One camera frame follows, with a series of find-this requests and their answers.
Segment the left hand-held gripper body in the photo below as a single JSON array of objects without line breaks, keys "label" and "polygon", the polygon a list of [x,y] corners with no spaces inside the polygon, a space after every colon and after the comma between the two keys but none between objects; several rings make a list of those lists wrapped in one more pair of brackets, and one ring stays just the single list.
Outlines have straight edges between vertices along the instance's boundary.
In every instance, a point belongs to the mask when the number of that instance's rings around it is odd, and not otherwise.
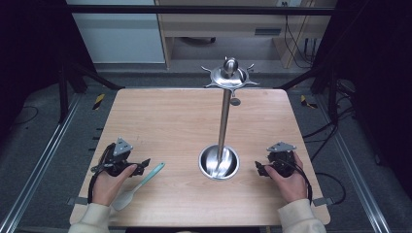
[{"label": "left hand-held gripper body", "polygon": [[91,172],[97,176],[106,171],[110,176],[117,177],[125,168],[131,166],[127,158],[132,150],[133,147],[119,137],[115,143],[105,148],[98,164],[91,168]]}]

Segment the black curtain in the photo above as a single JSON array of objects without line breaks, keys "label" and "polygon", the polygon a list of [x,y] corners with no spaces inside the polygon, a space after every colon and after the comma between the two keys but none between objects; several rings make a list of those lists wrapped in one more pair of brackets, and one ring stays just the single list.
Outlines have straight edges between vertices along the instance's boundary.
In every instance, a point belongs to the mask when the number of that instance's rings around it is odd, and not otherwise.
[{"label": "black curtain", "polygon": [[334,70],[379,158],[412,199],[412,0],[337,0],[316,61],[343,36]]},{"label": "black curtain", "polygon": [[80,30],[68,12],[43,11],[67,0],[0,0],[0,142],[11,131],[26,98],[58,81],[64,54],[92,71],[91,57]]}]

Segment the aluminium floor rail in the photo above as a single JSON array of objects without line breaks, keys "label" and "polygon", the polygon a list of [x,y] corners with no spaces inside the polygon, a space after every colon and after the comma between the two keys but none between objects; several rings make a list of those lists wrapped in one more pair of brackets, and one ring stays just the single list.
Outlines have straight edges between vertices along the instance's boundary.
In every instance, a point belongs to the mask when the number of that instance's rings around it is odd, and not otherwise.
[{"label": "aluminium floor rail", "polygon": [[14,205],[0,222],[0,233],[14,233],[76,113],[82,96],[74,94],[66,116],[56,125]]},{"label": "aluminium floor rail", "polygon": [[355,111],[352,107],[348,107],[343,111],[338,111],[336,119],[333,119],[326,106],[326,100],[323,96],[316,96],[316,101],[319,104],[321,113],[328,123],[333,122],[333,128],[330,131],[330,138],[335,147],[336,154],[339,156],[341,170],[346,172],[350,179],[353,189],[360,200],[365,216],[367,217],[374,233],[392,233],[389,224],[387,223],[383,213],[381,212],[369,186],[364,179],[361,170],[353,159],[347,144],[345,143],[341,133],[339,132],[339,121],[345,117],[351,116]]}]

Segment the yellow black tape strip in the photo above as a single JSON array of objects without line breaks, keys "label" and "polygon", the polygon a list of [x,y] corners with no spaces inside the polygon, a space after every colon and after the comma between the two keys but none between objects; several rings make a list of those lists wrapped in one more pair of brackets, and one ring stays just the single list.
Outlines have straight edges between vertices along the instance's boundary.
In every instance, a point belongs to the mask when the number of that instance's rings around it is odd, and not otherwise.
[{"label": "yellow black tape strip", "polygon": [[104,94],[104,93],[98,94],[98,96],[96,97],[96,100],[95,100],[95,102],[94,102],[94,105],[93,105],[93,107],[92,107],[92,109],[93,109],[94,111],[99,109],[99,107],[100,107],[100,105],[101,105],[104,97],[105,97],[105,94]]},{"label": "yellow black tape strip", "polygon": [[300,103],[301,103],[302,106],[305,106],[305,107],[308,107],[308,108],[311,108],[311,109],[318,109],[318,105],[313,104],[313,103],[309,103],[306,100],[306,97],[304,95],[300,96]]}]

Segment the person's left hand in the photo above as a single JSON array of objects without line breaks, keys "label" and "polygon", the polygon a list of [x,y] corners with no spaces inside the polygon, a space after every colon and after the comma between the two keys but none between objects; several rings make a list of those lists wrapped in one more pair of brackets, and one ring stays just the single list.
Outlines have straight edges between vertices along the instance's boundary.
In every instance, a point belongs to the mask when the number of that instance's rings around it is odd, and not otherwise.
[{"label": "person's left hand", "polygon": [[118,195],[123,183],[132,176],[135,169],[136,165],[130,165],[116,177],[110,176],[105,171],[101,172],[92,189],[91,202],[109,207]]}]

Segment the teal handled silicone spatula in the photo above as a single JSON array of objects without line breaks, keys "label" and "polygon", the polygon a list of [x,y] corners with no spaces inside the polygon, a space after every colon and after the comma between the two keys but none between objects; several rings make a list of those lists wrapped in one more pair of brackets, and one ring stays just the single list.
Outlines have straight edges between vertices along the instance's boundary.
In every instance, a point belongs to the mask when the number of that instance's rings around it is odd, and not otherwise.
[{"label": "teal handled silicone spatula", "polygon": [[112,203],[112,207],[116,211],[124,209],[127,205],[131,203],[134,194],[137,192],[137,190],[141,188],[144,184],[146,184],[148,181],[150,181],[154,176],[156,176],[164,168],[164,166],[164,162],[161,162],[157,166],[155,166],[152,169],[152,171],[143,180],[141,180],[133,189],[119,195],[116,198],[116,200]]}]

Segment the black metal stand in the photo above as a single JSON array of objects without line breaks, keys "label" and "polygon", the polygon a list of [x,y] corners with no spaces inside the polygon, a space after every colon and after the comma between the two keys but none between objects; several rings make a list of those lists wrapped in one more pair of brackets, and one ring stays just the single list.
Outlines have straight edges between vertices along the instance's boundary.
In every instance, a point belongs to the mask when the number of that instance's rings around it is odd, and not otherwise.
[{"label": "black metal stand", "polygon": [[310,87],[314,94],[322,93],[326,88],[328,88],[327,115],[333,123],[337,123],[338,113],[336,94],[338,78],[334,68],[331,65],[320,65],[318,67],[311,68],[297,78],[278,86],[278,89],[288,90],[309,78],[314,78],[314,81]]},{"label": "black metal stand", "polygon": [[62,64],[58,71],[58,86],[59,86],[59,100],[60,100],[60,118],[59,122],[63,122],[69,115],[68,90],[67,84],[71,84],[77,93],[84,93],[87,85],[84,77],[89,77],[94,81],[103,84],[112,90],[122,89],[121,85],[112,83],[103,77],[99,76],[96,71],[91,71],[85,66],[78,63]]}]

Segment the white cabinet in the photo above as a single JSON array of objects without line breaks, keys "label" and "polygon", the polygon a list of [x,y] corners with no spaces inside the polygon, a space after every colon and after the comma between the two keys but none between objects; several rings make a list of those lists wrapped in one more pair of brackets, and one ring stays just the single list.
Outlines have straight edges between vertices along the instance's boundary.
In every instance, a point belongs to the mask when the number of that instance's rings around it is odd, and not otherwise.
[{"label": "white cabinet", "polygon": [[73,14],[94,63],[164,63],[156,14]]}]

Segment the person's right hand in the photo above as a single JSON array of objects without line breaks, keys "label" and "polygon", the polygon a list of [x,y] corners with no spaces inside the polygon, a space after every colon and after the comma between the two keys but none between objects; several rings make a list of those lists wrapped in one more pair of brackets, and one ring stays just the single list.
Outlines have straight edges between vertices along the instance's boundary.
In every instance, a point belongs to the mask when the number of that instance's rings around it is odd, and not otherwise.
[{"label": "person's right hand", "polygon": [[292,175],[284,178],[268,165],[264,169],[275,184],[277,184],[282,197],[287,203],[308,198],[306,181],[298,171],[294,171]]}]

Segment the black horizontal frame bar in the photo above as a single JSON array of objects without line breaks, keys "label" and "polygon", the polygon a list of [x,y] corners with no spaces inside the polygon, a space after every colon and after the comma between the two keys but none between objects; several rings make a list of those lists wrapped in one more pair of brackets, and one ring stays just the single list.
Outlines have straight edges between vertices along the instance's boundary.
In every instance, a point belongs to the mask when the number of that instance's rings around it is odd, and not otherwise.
[{"label": "black horizontal frame bar", "polygon": [[332,16],[333,8],[246,7],[246,6],[146,6],[68,5],[71,13],[85,14],[184,14],[184,15],[275,15]]}]

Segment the steel utensil rack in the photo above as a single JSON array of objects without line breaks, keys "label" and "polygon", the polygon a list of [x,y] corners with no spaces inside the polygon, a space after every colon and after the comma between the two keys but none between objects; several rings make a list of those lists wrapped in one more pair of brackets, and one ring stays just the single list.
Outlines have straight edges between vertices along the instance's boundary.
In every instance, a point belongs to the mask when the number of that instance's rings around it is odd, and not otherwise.
[{"label": "steel utensil rack", "polygon": [[210,86],[223,90],[219,140],[216,144],[206,147],[199,154],[199,169],[209,179],[223,181],[232,178],[239,169],[240,160],[237,152],[225,144],[229,109],[231,105],[238,106],[240,101],[235,97],[235,91],[247,84],[256,84],[250,80],[248,70],[239,66],[234,57],[226,57],[223,65],[213,70],[202,67],[210,73]]}]

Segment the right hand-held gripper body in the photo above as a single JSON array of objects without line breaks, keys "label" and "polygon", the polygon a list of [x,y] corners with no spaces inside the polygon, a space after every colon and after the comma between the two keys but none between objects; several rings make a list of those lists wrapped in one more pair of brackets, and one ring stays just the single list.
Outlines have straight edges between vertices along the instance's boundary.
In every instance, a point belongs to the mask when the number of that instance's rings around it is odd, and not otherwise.
[{"label": "right hand-held gripper body", "polygon": [[269,152],[267,158],[271,166],[284,178],[290,177],[294,172],[293,151],[295,149],[296,146],[284,142],[278,142],[267,149]]}]

